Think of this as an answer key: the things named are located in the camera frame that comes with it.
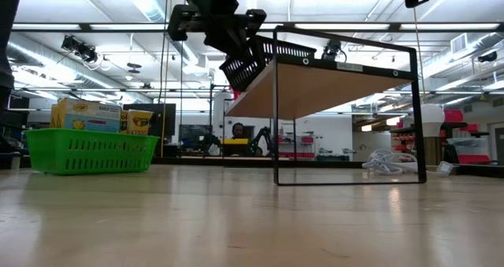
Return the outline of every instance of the white cable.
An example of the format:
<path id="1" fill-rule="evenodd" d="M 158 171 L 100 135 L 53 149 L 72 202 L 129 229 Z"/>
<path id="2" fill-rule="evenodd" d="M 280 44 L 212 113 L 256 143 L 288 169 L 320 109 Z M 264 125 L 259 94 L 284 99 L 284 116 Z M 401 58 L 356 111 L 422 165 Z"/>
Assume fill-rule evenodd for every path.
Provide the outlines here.
<path id="1" fill-rule="evenodd" d="M 412 159 L 412 162 L 402 162 L 401 158 Z M 403 172 L 418 172 L 417 158 L 412 154 L 394 153 L 379 149 L 369 155 L 368 161 L 362 168 L 382 175 L 400 175 Z"/>
<path id="2" fill-rule="evenodd" d="M 98 61 L 100 61 L 100 63 L 98 63 L 98 66 L 96 66 L 95 68 L 91 68 L 84 60 L 82 60 L 82 64 L 84 66 L 86 66 L 91 71 L 94 71 L 94 70 L 100 68 L 100 66 L 102 66 L 102 63 L 103 63 L 103 56 L 100 54 L 96 54 L 96 55 L 98 56 L 98 59 L 94 63 L 98 63 Z"/>

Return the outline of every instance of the laminate floor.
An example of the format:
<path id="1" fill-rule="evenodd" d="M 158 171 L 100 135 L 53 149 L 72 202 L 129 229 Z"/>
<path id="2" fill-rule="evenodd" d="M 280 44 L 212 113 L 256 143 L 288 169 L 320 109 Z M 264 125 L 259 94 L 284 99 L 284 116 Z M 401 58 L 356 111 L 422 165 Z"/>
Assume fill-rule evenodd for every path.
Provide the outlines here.
<path id="1" fill-rule="evenodd" d="M 283 169 L 284 181 L 414 180 Z M 504 181 L 276 187 L 271 169 L 0 171 L 0 266 L 502 266 Z"/>

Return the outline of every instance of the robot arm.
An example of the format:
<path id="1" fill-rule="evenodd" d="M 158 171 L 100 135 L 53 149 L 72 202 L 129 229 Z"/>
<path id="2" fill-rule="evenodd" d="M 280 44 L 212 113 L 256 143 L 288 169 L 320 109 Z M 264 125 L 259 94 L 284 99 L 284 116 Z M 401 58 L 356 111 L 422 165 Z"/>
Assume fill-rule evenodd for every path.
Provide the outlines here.
<path id="1" fill-rule="evenodd" d="M 187 32 L 205 32 L 205 44 L 233 57 L 248 55 L 247 38 L 255 35 L 266 19 L 260 9 L 236 15 L 237 0 L 187 0 L 170 17 L 168 33 L 173 40 L 187 40 Z"/>
<path id="2" fill-rule="evenodd" d="M 249 156 L 254 156 L 256 150 L 259 147 L 259 141 L 261 140 L 261 137 L 265 138 L 266 141 L 266 149 L 268 150 L 268 154 L 270 154 L 272 146 L 271 146 L 271 134 L 270 130 L 267 127 L 261 128 L 259 130 L 259 133 L 255 136 L 255 138 L 249 142 L 248 148 L 247 148 L 247 155 Z"/>

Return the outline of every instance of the yellow object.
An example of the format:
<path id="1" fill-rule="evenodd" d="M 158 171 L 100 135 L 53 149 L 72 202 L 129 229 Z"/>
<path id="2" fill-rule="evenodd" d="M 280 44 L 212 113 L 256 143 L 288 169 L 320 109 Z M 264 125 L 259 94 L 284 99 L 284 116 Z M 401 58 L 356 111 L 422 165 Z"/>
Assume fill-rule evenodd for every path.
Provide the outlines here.
<path id="1" fill-rule="evenodd" d="M 92 130 L 99 132 L 119 132 L 120 107 L 103 105 L 79 99 L 63 98 L 58 101 L 56 109 L 57 128 Z"/>
<path id="2" fill-rule="evenodd" d="M 152 112 L 130 109 L 128 111 L 128 134 L 149 135 Z"/>
<path id="3" fill-rule="evenodd" d="M 227 145 L 247 145 L 249 139 L 224 139 L 223 144 Z"/>
<path id="4" fill-rule="evenodd" d="M 120 112 L 119 133 L 123 133 L 123 134 L 128 133 L 128 111 L 127 110 L 121 110 L 121 112 Z"/>
<path id="5" fill-rule="evenodd" d="M 60 112 L 56 105 L 50 107 L 50 128 L 61 128 Z"/>

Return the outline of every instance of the sticker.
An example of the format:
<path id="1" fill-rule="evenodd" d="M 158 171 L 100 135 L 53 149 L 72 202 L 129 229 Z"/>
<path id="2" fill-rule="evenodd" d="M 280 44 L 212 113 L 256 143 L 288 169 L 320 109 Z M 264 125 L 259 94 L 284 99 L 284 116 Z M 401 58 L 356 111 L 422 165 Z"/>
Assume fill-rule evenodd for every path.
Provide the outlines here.
<path id="1" fill-rule="evenodd" d="M 338 65 L 336 66 L 336 68 L 339 70 L 347 70 L 347 71 L 353 71 L 353 72 L 363 72 L 364 71 L 362 65 L 356 65 L 353 63 L 338 62 Z"/>

